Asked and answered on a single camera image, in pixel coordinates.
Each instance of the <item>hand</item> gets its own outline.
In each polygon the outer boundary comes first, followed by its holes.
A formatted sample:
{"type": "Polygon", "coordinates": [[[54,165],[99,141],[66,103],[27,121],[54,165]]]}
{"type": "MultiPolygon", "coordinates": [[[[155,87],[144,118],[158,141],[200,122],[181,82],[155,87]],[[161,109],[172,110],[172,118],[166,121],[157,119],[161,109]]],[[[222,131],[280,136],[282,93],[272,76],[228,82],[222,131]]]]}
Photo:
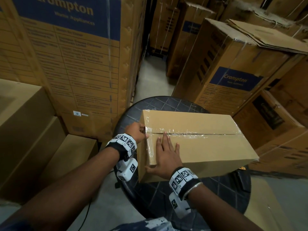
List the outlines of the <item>hand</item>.
{"type": "Polygon", "coordinates": [[[167,132],[164,132],[163,143],[160,138],[156,141],[156,167],[146,166],[145,168],[148,173],[169,180],[173,171],[180,166],[183,166],[180,158],[180,145],[176,143],[174,150],[170,137],[167,136],[167,132]]]}
{"type": "Polygon", "coordinates": [[[144,124],[141,124],[140,122],[134,122],[125,128],[125,133],[132,136],[136,143],[140,143],[142,140],[149,137],[148,134],[142,133],[144,128],[144,124]]]}

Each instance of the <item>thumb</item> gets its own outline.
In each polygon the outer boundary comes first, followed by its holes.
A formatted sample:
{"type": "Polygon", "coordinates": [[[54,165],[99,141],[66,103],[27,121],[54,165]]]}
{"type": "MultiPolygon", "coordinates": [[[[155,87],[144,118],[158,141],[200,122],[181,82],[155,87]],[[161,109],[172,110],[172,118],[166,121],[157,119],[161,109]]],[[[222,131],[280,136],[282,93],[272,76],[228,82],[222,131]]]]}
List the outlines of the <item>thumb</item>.
{"type": "Polygon", "coordinates": [[[155,174],[157,169],[156,167],[151,168],[151,167],[145,166],[145,170],[147,171],[147,173],[155,174]]]}

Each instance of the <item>silver bangle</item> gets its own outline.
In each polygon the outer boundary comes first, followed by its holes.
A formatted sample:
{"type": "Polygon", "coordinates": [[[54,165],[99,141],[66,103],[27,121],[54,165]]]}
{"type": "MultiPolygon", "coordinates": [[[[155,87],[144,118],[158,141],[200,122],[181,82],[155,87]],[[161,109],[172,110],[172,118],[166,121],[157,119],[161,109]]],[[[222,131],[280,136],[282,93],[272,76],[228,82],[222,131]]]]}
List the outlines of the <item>silver bangle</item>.
{"type": "Polygon", "coordinates": [[[194,185],[193,187],[191,187],[189,190],[187,190],[187,192],[183,195],[183,199],[186,199],[186,196],[191,192],[192,189],[198,187],[199,185],[203,184],[202,182],[198,182],[196,185],[194,185]]]}

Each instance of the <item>blue label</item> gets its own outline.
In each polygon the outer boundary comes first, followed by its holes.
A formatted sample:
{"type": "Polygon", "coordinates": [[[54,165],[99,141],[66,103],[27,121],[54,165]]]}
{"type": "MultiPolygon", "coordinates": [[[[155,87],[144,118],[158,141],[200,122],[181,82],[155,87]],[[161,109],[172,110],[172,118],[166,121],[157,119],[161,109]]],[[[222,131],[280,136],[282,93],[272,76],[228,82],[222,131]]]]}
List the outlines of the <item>blue label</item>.
{"type": "Polygon", "coordinates": [[[197,35],[200,30],[200,27],[201,27],[201,24],[193,23],[190,21],[185,21],[182,31],[197,35]]]}
{"type": "Polygon", "coordinates": [[[120,40],[121,0],[13,0],[20,16],[108,38],[120,40]]]}
{"type": "Polygon", "coordinates": [[[243,91],[251,91],[262,79],[263,77],[257,77],[252,73],[246,73],[220,66],[210,83],[243,91]]]}

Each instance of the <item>black round table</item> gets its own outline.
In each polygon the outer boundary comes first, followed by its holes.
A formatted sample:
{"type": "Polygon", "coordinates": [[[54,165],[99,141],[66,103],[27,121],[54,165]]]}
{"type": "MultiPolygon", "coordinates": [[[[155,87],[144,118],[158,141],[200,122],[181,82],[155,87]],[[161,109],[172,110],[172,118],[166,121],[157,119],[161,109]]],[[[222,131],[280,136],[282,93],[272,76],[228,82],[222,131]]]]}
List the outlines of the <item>black round table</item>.
{"type": "MultiPolygon", "coordinates": [[[[114,136],[124,133],[124,128],[140,120],[141,111],[162,110],[175,112],[192,112],[192,113],[209,113],[206,109],[192,102],[170,97],[170,96],[155,96],[146,98],[133,104],[122,115],[118,121],[114,136]]],[[[241,213],[247,209],[250,191],[251,180],[248,167],[241,171],[240,180],[234,173],[229,173],[224,176],[201,178],[205,186],[217,194],[220,198],[236,208],[241,213]]],[[[169,201],[169,195],[172,192],[168,181],[155,183],[138,183],[138,171],[136,170],[132,179],[128,182],[119,181],[122,190],[133,204],[133,206],[145,218],[165,217],[172,222],[175,229],[182,231],[206,231],[210,230],[202,216],[192,208],[191,213],[179,219],[169,201]]]]}

